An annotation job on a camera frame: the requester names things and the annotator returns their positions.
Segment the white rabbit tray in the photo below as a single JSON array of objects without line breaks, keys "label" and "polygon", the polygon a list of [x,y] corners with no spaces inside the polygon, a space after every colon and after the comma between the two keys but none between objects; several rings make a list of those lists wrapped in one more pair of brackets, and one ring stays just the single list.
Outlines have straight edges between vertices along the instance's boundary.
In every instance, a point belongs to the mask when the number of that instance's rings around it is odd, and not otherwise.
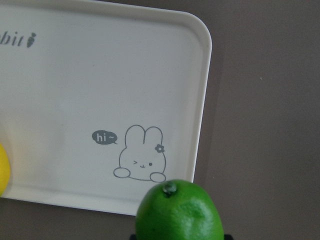
[{"label": "white rabbit tray", "polygon": [[187,12],[1,1],[3,197],[134,215],[157,182],[193,181],[211,51]]}]

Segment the green lime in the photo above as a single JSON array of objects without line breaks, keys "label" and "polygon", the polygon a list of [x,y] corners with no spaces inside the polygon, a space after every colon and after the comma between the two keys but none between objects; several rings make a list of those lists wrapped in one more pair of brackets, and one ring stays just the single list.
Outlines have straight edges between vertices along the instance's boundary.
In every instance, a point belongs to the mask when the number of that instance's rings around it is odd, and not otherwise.
[{"label": "green lime", "polygon": [[209,194],[199,185],[170,180],[152,187],[135,218],[138,240],[223,240],[224,229]]}]

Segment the yellow lemon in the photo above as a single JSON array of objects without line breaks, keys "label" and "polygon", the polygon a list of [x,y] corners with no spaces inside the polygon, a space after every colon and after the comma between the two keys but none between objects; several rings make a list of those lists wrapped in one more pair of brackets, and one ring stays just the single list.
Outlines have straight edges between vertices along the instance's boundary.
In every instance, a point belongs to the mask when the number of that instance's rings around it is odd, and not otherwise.
[{"label": "yellow lemon", "polygon": [[7,151],[0,144],[0,196],[4,194],[11,177],[11,164]]}]

